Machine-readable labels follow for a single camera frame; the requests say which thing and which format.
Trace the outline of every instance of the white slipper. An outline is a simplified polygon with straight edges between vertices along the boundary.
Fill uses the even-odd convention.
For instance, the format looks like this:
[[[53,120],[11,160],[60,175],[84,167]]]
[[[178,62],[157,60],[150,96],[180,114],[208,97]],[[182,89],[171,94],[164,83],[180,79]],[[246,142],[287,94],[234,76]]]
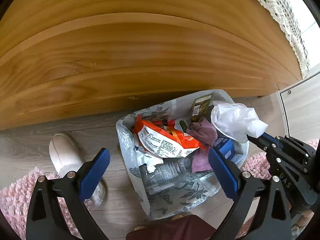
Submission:
[[[49,155],[53,166],[61,178],[69,171],[78,171],[85,162],[76,143],[67,134],[55,134],[49,144]],[[93,192],[91,200],[94,205],[101,205],[106,189],[101,182]]]

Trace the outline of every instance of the pink rug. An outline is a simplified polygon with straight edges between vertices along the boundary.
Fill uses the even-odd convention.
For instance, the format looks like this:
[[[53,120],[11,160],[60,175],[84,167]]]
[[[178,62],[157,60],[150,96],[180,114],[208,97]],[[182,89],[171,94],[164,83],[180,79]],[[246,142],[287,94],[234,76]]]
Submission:
[[[28,175],[12,183],[9,188],[4,188],[0,191],[0,209],[13,230],[22,240],[26,239],[27,214],[32,191],[38,177],[41,175],[46,175],[48,179],[59,178],[57,173],[45,174],[35,167]],[[58,200],[70,232],[74,236],[81,237],[71,218],[66,202],[63,198],[58,198]],[[89,211],[92,210],[91,200],[87,199],[84,204]]]
[[[319,139],[311,140],[307,142],[308,145],[312,146],[314,149],[317,149],[319,144]],[[251,158],[247,159],[243,166],[241,167],[241,171],[249,171],[252,176],[259,179],[270,179],[271,175],[268,171],[270,168],[270,163],[267,161],[266,153],[256,153]],[[244,236],[252,222],[252,218],[250,218],[244,225],[242,225],[241,230],[239,231],[237,238]]]

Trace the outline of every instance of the blue box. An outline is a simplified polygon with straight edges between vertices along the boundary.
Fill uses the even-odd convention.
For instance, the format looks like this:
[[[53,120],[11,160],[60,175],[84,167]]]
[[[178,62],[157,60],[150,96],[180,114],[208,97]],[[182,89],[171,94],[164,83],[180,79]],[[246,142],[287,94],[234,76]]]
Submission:
[[[232,140],[228,137],[218,137],[213,148],[221,152],[227,161],[231,161],[235,156],[235,147],[233,146]]]

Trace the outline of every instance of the purple cloth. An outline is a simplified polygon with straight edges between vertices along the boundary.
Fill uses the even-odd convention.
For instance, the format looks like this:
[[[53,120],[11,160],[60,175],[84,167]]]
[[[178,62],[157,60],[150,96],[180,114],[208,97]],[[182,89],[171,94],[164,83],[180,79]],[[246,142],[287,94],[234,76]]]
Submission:
[[[186,132],[206,148],[196,150],[192,161],[192,172],[211,170],[208,153],[218,138],[216,128],[205,117],[201,117],[198,122],[193,122]]]

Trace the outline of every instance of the metal screw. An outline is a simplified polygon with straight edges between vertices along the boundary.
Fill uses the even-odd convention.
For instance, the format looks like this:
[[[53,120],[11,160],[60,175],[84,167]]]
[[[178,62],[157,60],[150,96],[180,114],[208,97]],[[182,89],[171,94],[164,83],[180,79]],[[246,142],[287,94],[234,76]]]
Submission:
[[[251,174],[248,171],[244,171],[242,172],[242,176],[244,176],[245,178],[250,178]]]
[[[69,171],[69,172],[67,173],[67,177],[68,177],[69,179],[72,179],[75,175],[76,175],[76,173],[75,173],[74,171]]]
[[[279,180],[280,180],[278,176],[273,176],[272,179],[273,179],[275,182],[279,182]]]
[[[45,176],[40,176],[40,177],[38,178],[38,181],[39,181],[39,182],[43,182],[44,179],[45,179]]]

